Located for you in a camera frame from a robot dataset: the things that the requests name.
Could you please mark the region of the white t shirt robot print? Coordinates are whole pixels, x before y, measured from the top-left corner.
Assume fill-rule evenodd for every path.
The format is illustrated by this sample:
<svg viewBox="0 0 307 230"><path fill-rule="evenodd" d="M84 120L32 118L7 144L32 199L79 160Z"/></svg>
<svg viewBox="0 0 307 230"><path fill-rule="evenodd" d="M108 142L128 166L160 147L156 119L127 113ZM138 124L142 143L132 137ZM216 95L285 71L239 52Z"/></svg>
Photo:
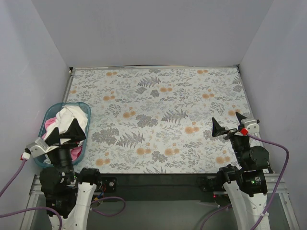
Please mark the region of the white t shirt robot print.
<svg viewBox="0 0 307 230"><path fill-rule="evenodd" d="M63 108L54 117L56 117L56 127L59 128L60 134L67 131L72 120L75 118L78 120L79 125L84 132L88 123L88 114L86 114L79 106L76 105L63 106Z"/></svg>

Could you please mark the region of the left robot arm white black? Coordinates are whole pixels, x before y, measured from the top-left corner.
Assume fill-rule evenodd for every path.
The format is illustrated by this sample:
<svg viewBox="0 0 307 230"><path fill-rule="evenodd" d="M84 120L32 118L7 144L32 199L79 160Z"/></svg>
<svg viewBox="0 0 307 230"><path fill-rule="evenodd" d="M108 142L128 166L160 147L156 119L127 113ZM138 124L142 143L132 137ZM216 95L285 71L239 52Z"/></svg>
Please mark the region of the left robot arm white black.
<svg viewBox="0 0 307 230"><path fill-rule="evenodd" d="M85 139L85 132L76 118L67 131L60 133L56 127L46 139L48 146L53 148L47 153L52 165L41 171L39 181L54 230L86 229L94 192L102 186L98 169L74 171L71 149Z"/></svg>

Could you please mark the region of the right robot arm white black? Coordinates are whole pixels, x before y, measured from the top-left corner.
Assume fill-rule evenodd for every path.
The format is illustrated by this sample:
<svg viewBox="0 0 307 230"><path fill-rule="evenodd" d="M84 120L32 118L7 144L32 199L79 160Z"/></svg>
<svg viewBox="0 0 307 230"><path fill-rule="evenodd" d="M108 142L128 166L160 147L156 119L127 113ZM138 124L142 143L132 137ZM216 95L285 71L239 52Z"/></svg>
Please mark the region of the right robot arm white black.
<svg viewBox="0 0 307 230"><path fill-rule="evenodd" d="M248 134L258 133L259 120L236 113L239 125L226 129L213 121L212 136L229 140L239 167L231 164L218 171L217 184L228 194L240 230L269 230L269 215L263 214L267 205L267 184L264 170L268 168L269 152L262 146L251 146Z"/></svg>

